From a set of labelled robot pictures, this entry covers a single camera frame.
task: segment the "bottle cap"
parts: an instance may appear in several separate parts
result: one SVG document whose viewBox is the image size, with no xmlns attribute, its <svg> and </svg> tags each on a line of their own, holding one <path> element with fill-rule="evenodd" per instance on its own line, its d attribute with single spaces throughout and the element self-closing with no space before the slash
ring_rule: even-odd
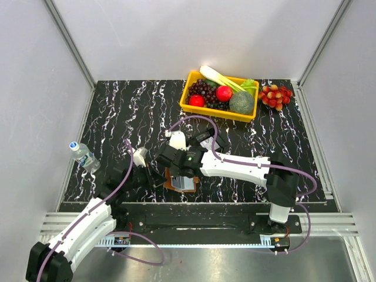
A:
<svg viewBox="0 0 376 282">
<path fill-rule="evenodd" d="M 77 151 L 80 148 L 77 142 L 72 142 L 69 147 L 72 151 Z"/>
</svg>

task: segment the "bunch of red grapes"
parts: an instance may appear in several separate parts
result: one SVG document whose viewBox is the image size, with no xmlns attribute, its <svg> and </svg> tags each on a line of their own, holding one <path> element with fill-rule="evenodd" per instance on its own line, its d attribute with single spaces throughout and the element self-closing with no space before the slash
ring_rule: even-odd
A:
<svg viewBox="0 0 376 282">
<path fill-rule="evenodd" d="M 218 86 L 211 86 L 204 79 L 198 79 L 188 87 L 188 95 L 186 104 L 189 105 L 189 100 L 193 95 L 200 95 L 204 98 L 205 105 L 209 109 L 227 110 L 230 108 L 230 102 L 221 102 L 218 100 L 217 93 Z"/>
<path fill-rule="evenodd" d="M 283 105 L 287 105 L 291 101 L 293 92 L 287 90 L 285 86 L 278 87 L 273 84 L 270 87 L 264 86 L 263 91 L 258 94 L 258 99 L 263 101 L 263 104 L 275 108 L 276 110 L 282 110 Z"/>
</svg>

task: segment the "bottle label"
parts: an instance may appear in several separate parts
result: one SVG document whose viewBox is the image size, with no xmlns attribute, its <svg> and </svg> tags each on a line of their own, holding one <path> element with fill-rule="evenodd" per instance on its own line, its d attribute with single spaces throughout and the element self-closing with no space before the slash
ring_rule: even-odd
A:
<svg viewBox="0 0 376 282">
<path fill-rule="evenodd" d="M 86 155 L 84 155 L 80 159 L 76 159 L 76 161 L 82 167 L 86 167 L 86 166 L 91 165 L 94 162 L 94 160 L 95 160 L 95 157 L 94 157 L 94 154 L 92 152 L 87 153 Z"/>
</svg>

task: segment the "purple tube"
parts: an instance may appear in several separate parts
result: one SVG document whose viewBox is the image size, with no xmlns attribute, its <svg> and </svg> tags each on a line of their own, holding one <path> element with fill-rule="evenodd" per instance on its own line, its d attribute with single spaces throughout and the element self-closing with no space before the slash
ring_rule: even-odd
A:
<svg viewBox="0 0 376 282">
<path fill-rule="evenodd" d="M 158 247 L 158 245 L 156 243 L 154 243 L 153 241 L 151 241 L 151 239 L 145 237 L 144 235 L 142 234 L 138 234 L 138 233 L 134 233 L 134 232 L 129 232 L 129 231 L 120 231 L 120 232 L 110 232 L 108 233 L 108 235 L 114 235 L 114 234 L 125 234 L 125 235 L 134 235 L 134 236 L 138 236 L 146 241 L 148 241 L 150 244 L 152 244 L 153 246 L 155 246 L 155 248 L 157 250 L 159 250 L 159 253 L 162 257 L 162 260 L 160 263 L 152 263 L 150 261 L 146 261 L 146 260 L 141 260 L 139 258 L 136 258 L 136 257 L 131 257 L 131 256 L 128 256 L 126 254 L 122 254 L 122 253 L 118 253 L 117 251 L 113 251 L 113 254 L 117 255 L 117 256 L 121 256 L 121 257 L 126 257 L 127 259 L 131 259 L 131 260 L 135 260 L 135 261 L 138 261 L 139 263 L 145 263 L 145 264 L 148 264 L 150 266 L 162 266 L 165 262 L 165 255 L 163 254 L 162 250 L 160 249 L 160 247 Z"/>
</svg>

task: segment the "white wall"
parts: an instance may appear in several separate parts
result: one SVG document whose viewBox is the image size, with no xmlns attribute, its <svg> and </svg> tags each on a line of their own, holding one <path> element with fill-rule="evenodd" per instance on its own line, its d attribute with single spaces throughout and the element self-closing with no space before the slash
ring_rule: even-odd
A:
<svg viewBox="0 0 376 282">
<path fill-rule="evenodd" d="M 340 0 L 55 0 L 96 80 L 300 78 Z"/>
<path fill-rule="evenodd" d="M 1 1 L 0 27 L 0 280 L 24 281 L 90 89 L 42 1 Z"/>
<path fill-rule="evenodd" d="M 341 205 L 376 274 L 376 2 L 354 1 L 303 89 Z"/>
</svg>

